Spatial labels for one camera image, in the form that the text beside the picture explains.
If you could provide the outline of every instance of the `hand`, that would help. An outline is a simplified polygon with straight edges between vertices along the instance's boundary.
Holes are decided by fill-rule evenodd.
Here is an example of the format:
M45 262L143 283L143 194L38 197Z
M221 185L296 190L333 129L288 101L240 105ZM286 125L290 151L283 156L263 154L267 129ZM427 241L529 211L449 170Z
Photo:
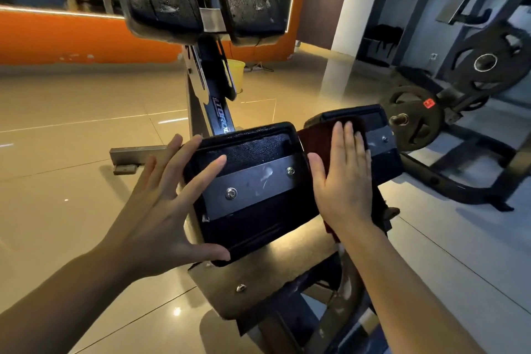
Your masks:
M371 152L351 122L337 122L332 132L328 177L323 161L309 153L315 201L325 222L337 233L352 224L372 223Z
M118 255L135 279L189 263L230 260L229 251L222 246L191 244L184 233L184 221L193 203L227 162L225 155L217 158L177 196L184 166L201 140L201 136L194 136L181 147L183 138L175 135L160 162L153 156L148 158L131 197L95 248Z

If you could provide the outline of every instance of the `black metal base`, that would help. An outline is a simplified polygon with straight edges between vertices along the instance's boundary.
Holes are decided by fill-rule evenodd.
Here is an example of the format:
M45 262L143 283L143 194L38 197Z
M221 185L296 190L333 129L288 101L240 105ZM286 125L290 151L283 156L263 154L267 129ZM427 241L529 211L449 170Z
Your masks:
M453 201L471 205L491 204L501 212L513 211L514 208L506 202L523 180L530 175L531 134L521 148L515 150L499 140L461 126L451 125L445 131L464 140L463 143L429 166L406 153L401 153L406 172ZM458 168L462 163L474 159L485 150L498 155L500 166L504 168L492 186L488 188L467 186L441 174L443 170Z

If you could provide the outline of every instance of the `finger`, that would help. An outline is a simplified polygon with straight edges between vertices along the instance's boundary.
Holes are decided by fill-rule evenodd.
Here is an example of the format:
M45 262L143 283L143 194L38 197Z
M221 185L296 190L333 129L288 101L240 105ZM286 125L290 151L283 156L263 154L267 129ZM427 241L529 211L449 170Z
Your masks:
M207 186L214 180L227 163L227 156L222 155L212 161L199 175L192 179L175 199L176 209L188 208L201 196Z
M230 260L229 250L215 243L190 244L186 247L186 251L183 256L185 256L187 263L206 261L228 262Z
M354 136L356 140L356 161L358 169L365 171L367 168L367 155L365 154L365 143L363 142L363 136L360 132L356 132Z
M367 150L365 152L365 154L366 154L366 159L367 159L367 176L369 177L369 179L372 179L372 156L371 156L371 151Z
M356 165L356 142L354 140L354 126L350 121L345 125L345 154L347 157L347 165Z
M149 178L148 188L155 189L157 186L159 186L160 178L163 176L164 169L168 165L171 158L177 153L177 151L179 151L182 144L183 137L181 135L175 135L171 142L168 143L164 157L157 162L157 165L155 166L155 169Z
M332 131L332 148L330 150L330 169L328 173L343 172L346 162L343 126L341 122L336 122Z
M192 139L182 146L177 154L171 158L164 169L163 175L160 179L159 188L167 197L175 197L175 190L183 176L184 167L197 151L202 140L203 138L200 135L192 137Z
M322 190L324 183L326 182L327 175L324 169L324 164L322 158L316 153L308 154L309 168L312 170L313 178L313 191Z
M146 186L148 185L149 177L153 173L156 164L157 159L155 158L155 156L150 155L145 161L144 170L142 171L142 174L140 174L140 177L136 182L136 185L133 189L133 194L138 193L146 188Z

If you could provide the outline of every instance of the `screw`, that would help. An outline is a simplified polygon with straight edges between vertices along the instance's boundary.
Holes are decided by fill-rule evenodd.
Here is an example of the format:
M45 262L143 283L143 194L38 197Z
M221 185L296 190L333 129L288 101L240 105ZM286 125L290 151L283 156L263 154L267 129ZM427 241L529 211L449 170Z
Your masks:
M236 196L238 195L238 191L234 188L229 188L227 189L227 191L225 192L225 197L228 199L228 200L233 200L236 198Z

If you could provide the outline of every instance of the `orange wall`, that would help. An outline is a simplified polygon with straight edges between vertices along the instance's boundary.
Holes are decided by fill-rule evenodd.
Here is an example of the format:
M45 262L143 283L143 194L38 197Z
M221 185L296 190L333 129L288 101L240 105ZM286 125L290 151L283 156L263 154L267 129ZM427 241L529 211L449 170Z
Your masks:
M230 59L286 60L293 53L303 0L294 0L288 32L275 45L238 48L224 43ZM133 36L123 19L0 11L0 64L168 63L180 45Z

